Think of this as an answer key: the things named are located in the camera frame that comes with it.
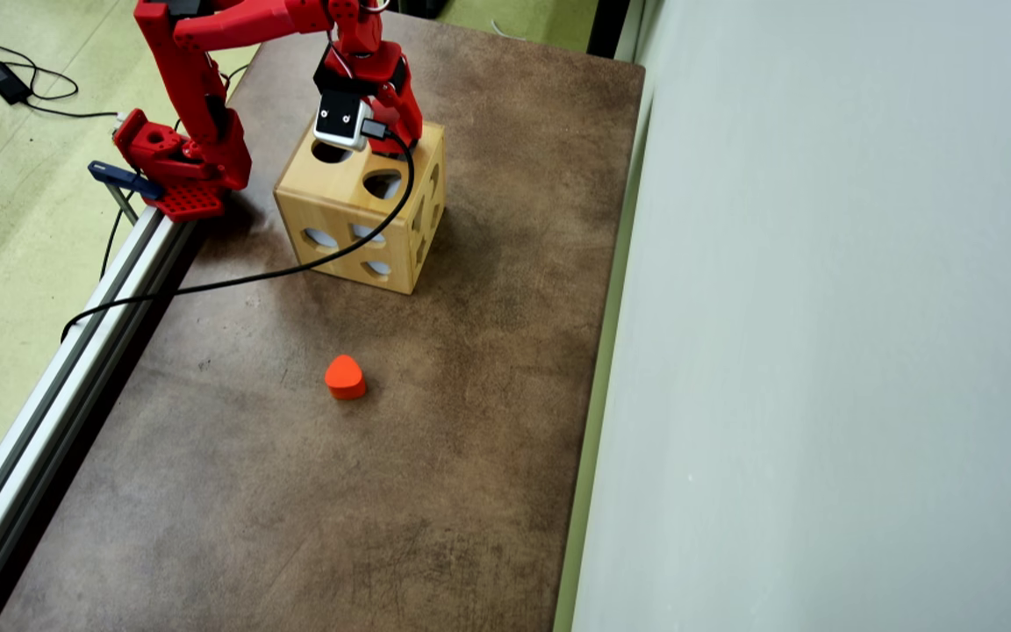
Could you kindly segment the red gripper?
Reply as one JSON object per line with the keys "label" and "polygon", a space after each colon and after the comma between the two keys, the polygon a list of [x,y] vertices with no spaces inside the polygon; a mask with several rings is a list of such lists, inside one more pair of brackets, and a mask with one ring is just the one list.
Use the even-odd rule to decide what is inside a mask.
{"label": "red gripper", "polygon": [[408,85],[408,61],[404,49],[394,41],[381,41],[372,54],[351,54],[340,41],[326,44],[314,71],[319,91],[378,97],[378,120],[408,147],[421,139],[424,117]]}

